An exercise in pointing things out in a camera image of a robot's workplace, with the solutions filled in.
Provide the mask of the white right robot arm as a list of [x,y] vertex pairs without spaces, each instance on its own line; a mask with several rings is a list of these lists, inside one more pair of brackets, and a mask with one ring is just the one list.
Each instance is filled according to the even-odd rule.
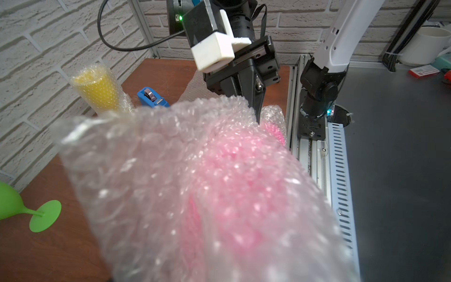
[[[300,139],[323,141],[326,117],[344,83],[351,56],[383,1],[345,1],[325,38],[307,61],[299,82],[304,95],[297,119]],[[278,82],[276,49],[270,36],[236,53],[222,70],[204,75],[207,88],[219,95],[244,96],[260,112],[265,87]]]

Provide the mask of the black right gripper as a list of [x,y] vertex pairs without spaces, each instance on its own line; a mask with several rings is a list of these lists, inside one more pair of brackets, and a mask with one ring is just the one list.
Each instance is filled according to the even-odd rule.
[[267,6],[257,1],[213,1],[224,9],[233,35],[251,44],[235,52],[235,59],[221,70],[204,75],[207,89],[227,97],[243,96],[260,123],[266,87],[280,81],[280,65],[271,36],[266,34]]

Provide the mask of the blue tape dispenser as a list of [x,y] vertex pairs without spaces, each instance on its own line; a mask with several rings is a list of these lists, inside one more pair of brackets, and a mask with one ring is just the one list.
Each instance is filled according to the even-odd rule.
[[144,87],[137,93],[137,97],[142,106],[149,106],[154,108],[156,106],[162,106],[165,108],[170,107],[169,103],[161,97],[154,89]]

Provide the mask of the pink plastic wine glass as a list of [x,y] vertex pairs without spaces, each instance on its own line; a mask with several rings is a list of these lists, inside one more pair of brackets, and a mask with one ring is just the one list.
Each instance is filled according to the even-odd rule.
[[321,195],[273,122],[214,132],[184,214],[187,282],[311,282]]

